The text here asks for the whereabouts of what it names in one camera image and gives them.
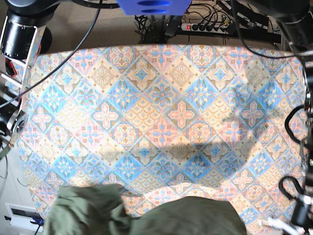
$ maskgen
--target green fabric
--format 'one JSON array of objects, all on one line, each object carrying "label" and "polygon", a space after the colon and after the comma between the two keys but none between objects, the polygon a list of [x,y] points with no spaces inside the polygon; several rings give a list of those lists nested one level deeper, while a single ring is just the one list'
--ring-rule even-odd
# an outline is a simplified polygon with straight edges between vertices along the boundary
[{"label": "green fabric", "polygon": [[60,190],[44,235],[246,235],[229,202],[185,197],[140,218],[126,215],[116,185]]}]

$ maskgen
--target wire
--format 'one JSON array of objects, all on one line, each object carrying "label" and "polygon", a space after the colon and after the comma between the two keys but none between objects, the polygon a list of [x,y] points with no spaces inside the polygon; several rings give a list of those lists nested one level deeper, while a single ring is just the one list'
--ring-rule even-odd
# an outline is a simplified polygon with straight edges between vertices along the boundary
[{"label": "wire", "polygon": [[249,48],[247,46],[247,44],[245,43],[244,39],[243,39],[243,36],[241,34],[241,31],[240,31],[240,27],[239,27],[239,20],[238,20],[238,16],[237,16],[237,11],[235,9],[235,0],[230,0],[231,2],[231,10],[232,10],[232,13],[233,13],[233,18],[234,18],[234,22],[235,22],[235,26],[236,26],[236,30],[237,30],[237,33],[238,33],[238,37],[239,39],[241,40],[242,44],[244,45],[244,47],[250,51],[251,53],[255,54],[255,55],[259,55],[259,56],[263,56],[265,58],[268,58],[268,59],[285,59],[285,58],[290,58],[290,57],[294,57],[296,56],[295,54],[293,55],[286,55],[286,56],[280,56],[280,57],[273,57],[273,56],[268,56],[268,55],[264,55],[264,54],[260,54],[260,53],[257,53],[256,51],[252,50],[251,48]]},{"label": "wire", "polygon": [[0,176],[0,178],[2,178],[2,179],[6,179],[6,178],[8,178],[8,157],[7,156],[5,156],[5,164],[6,164],[6,167],[5,167],[5,176],[3,177],[3,176]]},{"label": "wire", "polygon": [[251,5],[250,5],[249,3],[247,3],[247,4],[248,4],[248,7],[250,8],[250,10],[253,11]]},{"label": "wire", "polygon": [[206,18],[208,18],[208,17],[210,16],[210,19],[208,20],[208,23],[209,23],[215,14],[216,14],[217,20],[218,20],[218,18],[219,18],[219,14],[218,14],[218,13],[219,13],[219,12],[223,12],[223,11],[221,11],[221,10],[217,11],[217,10],[216,10],[212,15],[206,16],[206,17],[199,23],[199,25],[202,24],[202,23],[204,22],[204,20],[206,20]]},{"label": "wire", "polygon": [[274,27],[273,27],[273,24],[272,24],[272,21],[270,20],[270,18],[268,19],[268,22],[269,22],[269,24],[270,24],[270,26],[272,28],[272,32],[274,32]]},{"label": "wire", "polygon": [[[203,16],[201,13],[199,13],[198,11],[189,11],[189,12],[187,13],[187,15],[192,14],[192,13],[196,13],[196,14],[200,15],[200,16],[202,17],[202,19],[205,19],[205,17],[207,17],[207,16],[204,17],[204,16]],[[198,20],[198,18],[195,19],[195,18],[190,18],[190,17],[188,17],[188,19],[189,19],[189,20]]]},{"label": "wire", "polygon": [[205,6],[207,9],[209,9],[209,15],[212,13],[211,11],[211,5],[209,4],[205,4],[205,3],[194,3],[194,4],[191,4],[190,6]]},{"label": "wire", "polygon": [[190,34],[188,34],[188,45],[190,43]]},{"label": "wire", "polygon": [[209,23],[211,22],[211,19],[213,18],[213,16],[216,14],[216,19],[215,19],[215,21],[214,21],[214,26],[215,26],[215,24],[217,23],[217,21],[219,20],[219,12],[221,12],[221,11],[216,11],[216,12],[214,12],[213,14],[212,14],[212,16],[210,17],[210,19],[207,21],[207,23],[205,24],[205,26],[207,27],[208,25],[209,25]]},{"label": "wire", "polygon": [[75,52],[78,50],[78,48],[82,45],[82,43],[85,41],[85,39],[89,36],[90,32],[92,31],[94,25],[96,24],[96,21],[98,19],[100,13],[100,9],[97,10],[94,19],[90,25],[90,28],[88,29],[87,33],[85,34],[85,36],[83,37],[83,39],[80,41],[80,43],[77,45],[77,47],[72,51],[72,53],[62,62],[60,63],[53,71],[51,71],[46,77],[44,77],[42,80],[40,80],[39,82],[37,82],[36,84],[32,85],[30,88],[28,88],[26,91],[20,93],[18,96],[12,98],[11,100],[3,103],[2,105],[0,105],[0,109],[3,108],[4,106],[12,103],[14,100],[17,100],[18,98],[21,98],[23,95],[25,95],[26,93],[30,92],[32,89],[34,89],[36,86],[40,85],[41,83],[43,83],[44,81],[46,81],[51,75],[53,75],[57,70],[59,70],[60,67],[62,67],[71,57],[73,54],[75,54]]},{"label": "wire", "polygon": [[38,233],[39,228],[40,228],[40,225],[38,226],[38,228],[37,228],[37,230],[35,231],[35,234],[34,234],[34,235],[36,235],[36,234]]},{"label": "wire", "polygon": [[28,187],[28,186],[30,186],[30,184],[27,184],[27,185],[23,185],[21,182],[20,182],[20,180],[17,178],[17,180],[18,180],[18,182],[20,183],[20,185],[22,185],[23,187]]},{"label": "wire", "polygon": [[[294,136],[292,130],[290,129],[289,127],[289,122],[290,120],[292,119],[292,117],[296,114],[296,112],[298,112],[300,109],[303,109],[304,108],[304,105],[300,105],[300,106],[297,106],[295,107],[291,112],[290,114],[286,117],[286,120],[285,120],[285,129],[286,129],[286,132],[287,134],[290,136],[290,138],[296,142],[297,144],[300,144],[301,143],[301,140],[299,140],[296,136]],[[307,143],[304,143],[303,145],[304,147],[308,148],[308,149],[313,149],[313,145],[311,144],[307,144]]]},{"label": "wire", "polygon": [[76,3],[78,5],[81,6],[85,6],[85,7],[91,7],[91,8],[96,8],[96,9],[116,9],[119,8],[119,5],[117,3],[93,3],[93,2],[89,2],[89,1],[84,1],[84,0],[70,0],[73,3]]}]

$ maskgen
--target power strip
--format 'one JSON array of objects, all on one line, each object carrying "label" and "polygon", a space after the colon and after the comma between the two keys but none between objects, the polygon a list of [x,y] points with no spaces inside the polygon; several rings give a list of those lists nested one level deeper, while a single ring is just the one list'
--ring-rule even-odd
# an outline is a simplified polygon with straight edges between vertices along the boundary
[{"label": "power strip", "polygon": [[197,23],[182,23],[181,24],[182,31],[189,31],[189,32],[202,32],[202,33],[219,33],[219,34],[228,34],[226,32],[225,26],[216,25],[212,27],[212,24],[205,25],[205,24],[197,24]]}]

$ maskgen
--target patterned tablecloth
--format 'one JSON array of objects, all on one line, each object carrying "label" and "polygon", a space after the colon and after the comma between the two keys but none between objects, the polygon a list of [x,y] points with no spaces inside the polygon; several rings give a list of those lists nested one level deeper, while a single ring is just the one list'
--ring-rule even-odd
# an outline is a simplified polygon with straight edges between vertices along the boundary
[{"label": "patterned tablecloth", "polygon": [[[67,55],[39,57],[28,84]],[[85,49],[28,95],[17,145],[43,216],[63,186],[116,183],[132,215],[185,196],[228,200],[256,234],[266,231],[258,219],[292,213],[277,183],[301,177],[284,120],[303,99],[296,59],[240,47]],[[298,137],[304,120],[291,121]]]}]

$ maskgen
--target blue object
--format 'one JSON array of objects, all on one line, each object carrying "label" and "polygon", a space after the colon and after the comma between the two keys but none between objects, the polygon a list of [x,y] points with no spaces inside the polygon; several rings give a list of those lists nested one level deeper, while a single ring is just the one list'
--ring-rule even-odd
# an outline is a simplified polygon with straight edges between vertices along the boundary
[{"label": "blue object", "polygon": [[191,0],[117,0],[125,15],[182,16]]},{"label": "blue object", "polygon": [[44,220],[43,219],[36,219],[35,217],[33,217],[33,220],[35,222],[31,221],[32,224],[38,224],[39,226],[44,225]]}]

